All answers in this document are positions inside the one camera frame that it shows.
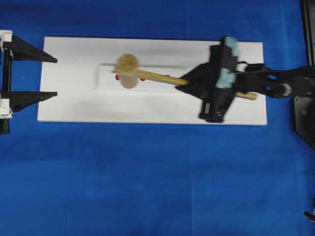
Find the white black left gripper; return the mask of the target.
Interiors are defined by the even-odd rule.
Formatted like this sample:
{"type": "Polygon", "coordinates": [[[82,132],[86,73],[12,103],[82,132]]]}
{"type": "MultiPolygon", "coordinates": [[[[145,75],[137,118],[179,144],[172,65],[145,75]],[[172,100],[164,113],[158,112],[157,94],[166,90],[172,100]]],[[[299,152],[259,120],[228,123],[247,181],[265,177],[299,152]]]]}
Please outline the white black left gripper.
{"type": "Polygon", "coordinates": [[[1,119],[11,119],[13,112],[19,112],[28,106],[58,95],[57,92],[11,91],[12,60],[57,63],[56,58],[13,35],[12,31],[3,29],[0,30],[0,52],[3,54],[1,119]]]}

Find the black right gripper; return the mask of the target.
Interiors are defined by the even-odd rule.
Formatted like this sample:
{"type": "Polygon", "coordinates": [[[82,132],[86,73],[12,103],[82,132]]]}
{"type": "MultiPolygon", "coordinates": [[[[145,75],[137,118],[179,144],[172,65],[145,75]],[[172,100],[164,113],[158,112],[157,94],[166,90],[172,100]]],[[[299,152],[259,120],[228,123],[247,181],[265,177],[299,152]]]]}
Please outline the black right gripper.
{"type": "Polygon", "coordinates": [[[202,100],[199,118],[206,122],[223,122],[235,98],[233,84],[239,56],[238,41],[224,36],[219,45],[210,47],[209,62],[202,63],[181,78],[190,84],[175,89],[202,100]]]}

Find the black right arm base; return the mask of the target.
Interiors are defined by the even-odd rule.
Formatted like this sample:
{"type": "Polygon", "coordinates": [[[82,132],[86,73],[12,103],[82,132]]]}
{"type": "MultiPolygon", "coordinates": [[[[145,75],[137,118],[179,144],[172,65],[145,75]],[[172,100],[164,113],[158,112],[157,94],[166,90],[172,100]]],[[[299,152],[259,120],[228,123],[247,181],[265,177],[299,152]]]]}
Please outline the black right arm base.
{"type": "Polygon", "coordinates": [[[295,129],[312,149],[315,148],[315,99],[294,97],[295,129]]]}

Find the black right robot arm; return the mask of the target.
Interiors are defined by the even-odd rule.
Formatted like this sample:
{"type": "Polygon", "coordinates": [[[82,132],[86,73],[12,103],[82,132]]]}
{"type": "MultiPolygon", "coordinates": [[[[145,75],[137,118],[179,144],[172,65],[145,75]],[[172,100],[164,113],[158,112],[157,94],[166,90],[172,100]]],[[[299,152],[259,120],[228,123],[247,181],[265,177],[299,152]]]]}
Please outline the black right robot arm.
{"type": "Polygon", "coordinates": [[[182,76],[188,81],[176,89],[202,100],[199,118],[222,123],[238,92],[259,93],[271,98],[315,96],[315,68],[273,70],[264,63],[247,63],[237,70],[239,48],[235,38],[224,36],[219,45],[210,47],[210,58],[182,76]]]}

